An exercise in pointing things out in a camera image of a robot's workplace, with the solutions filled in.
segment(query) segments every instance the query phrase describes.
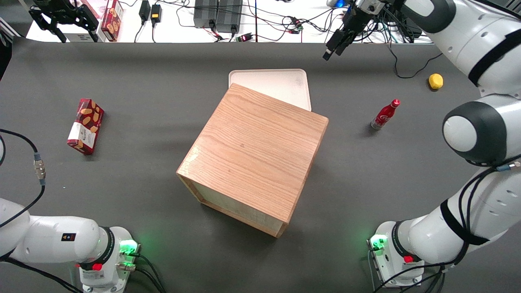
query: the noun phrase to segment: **wooden box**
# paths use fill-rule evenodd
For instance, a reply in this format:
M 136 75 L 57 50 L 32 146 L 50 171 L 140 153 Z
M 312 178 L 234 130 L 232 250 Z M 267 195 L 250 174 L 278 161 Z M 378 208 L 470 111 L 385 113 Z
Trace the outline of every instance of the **wooden box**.
M 278 238 L 328 121 L 232 84 L 177 175 L 201 203 Z

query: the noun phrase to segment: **red bottle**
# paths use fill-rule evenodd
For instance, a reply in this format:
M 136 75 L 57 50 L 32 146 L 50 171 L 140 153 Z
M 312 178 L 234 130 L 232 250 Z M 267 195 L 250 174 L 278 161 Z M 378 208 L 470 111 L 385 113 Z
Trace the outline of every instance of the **red bottle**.
M 371 126 L 374 129 L 381 129 L 387 121 L 394 115 L 396 107 L 400 106 L 400 100 L 393 100 L 390 105 L 385 106 L 376 118 L 371 122 Z

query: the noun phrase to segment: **red button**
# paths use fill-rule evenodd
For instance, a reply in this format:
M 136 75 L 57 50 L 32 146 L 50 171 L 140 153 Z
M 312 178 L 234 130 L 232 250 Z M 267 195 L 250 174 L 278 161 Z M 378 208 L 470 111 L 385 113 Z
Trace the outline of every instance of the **red button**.
M 101 267 L 102 267 L 102 266 L 103 266 L 103 265 L 100 264 L 100 263 L 95 263 L 95 264 L 92 265 L 92 270 L 93 270 L 93 271 L 101 271 Z

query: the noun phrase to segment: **cookie package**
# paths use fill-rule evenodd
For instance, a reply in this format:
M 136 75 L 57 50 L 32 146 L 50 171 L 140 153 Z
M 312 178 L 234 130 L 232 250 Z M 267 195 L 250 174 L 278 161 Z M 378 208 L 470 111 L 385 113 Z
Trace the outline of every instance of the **cookie package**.
M 96 146 L 104 114 L 105 111 L 92 99 L 81 99 L 67 144 L 84 155 L 91 155 Z
M 123 18 L 123 8 L 118 0 L 108 0 L 105 16 L 103 17 L 101 31 L 110 42 L 118 40 L 119 31 L 121 29 L 121 20 Z

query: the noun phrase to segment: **gray table mat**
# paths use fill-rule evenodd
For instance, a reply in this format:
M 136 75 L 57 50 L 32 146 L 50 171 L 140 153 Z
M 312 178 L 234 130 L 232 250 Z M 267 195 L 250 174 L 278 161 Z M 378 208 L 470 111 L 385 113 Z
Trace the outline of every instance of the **gray table mat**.
M 429 213 L 475 172 L 445 145 L 443 117 L 479 97 L 445 57 L 399 79 L 385 45 L 352 45 L 322 60 L 323 44 L 54 44 L 18 39 L 0 82 L 0 127 L 34 141 L 47 190 L 34 215 L 75 215 L 123 226 L 143 245 L 169 292 L 371 292 L 365 239 L 388 220 Z M 413 74 L 439 51 L 393 45 L 398 70 Z M 329 127 L 292 221 L 280 239 L 200 205 L 175 170 L 236 69 L 306 70 L 313 111 Z M 444 87 L 431 92 L 438 72 Z M 66 145 L 82 97 L 107 113 L 95 154 Z M 368 123 L 392 99 L 402 105 L 380 132 Z M 28 204 L 39 191 L 31 149 L 5 136 L 5 199 Z M 518 292 L 515 226 L 469 254 L 443 292 Z M 70 280 L 65 264 L 35 265 Z M 63 292 L 0 264 L 0 292 Z M 412 292 L 421 292 L 422 286 Z M 384 289 L 384 292 L 395 290 Z M 128 293 L 154 292 L 133 274 Z

